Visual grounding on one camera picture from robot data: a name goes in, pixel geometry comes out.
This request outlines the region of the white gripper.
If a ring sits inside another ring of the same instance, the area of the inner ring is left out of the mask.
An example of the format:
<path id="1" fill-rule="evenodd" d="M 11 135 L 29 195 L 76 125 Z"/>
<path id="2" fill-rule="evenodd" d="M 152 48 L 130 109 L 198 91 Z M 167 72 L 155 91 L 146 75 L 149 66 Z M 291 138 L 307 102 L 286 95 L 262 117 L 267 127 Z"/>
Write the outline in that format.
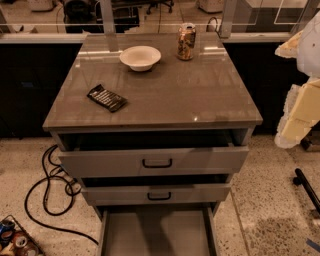
<path id="1" fill-rule="evenodd" d="M 310 78 L 288 91 L 274 142 L 280 148 L 298 145 L 320 121 L 320 11 L 299 31 L 275 50 L 282 58 L 296 58 L 297 68 Z"/>

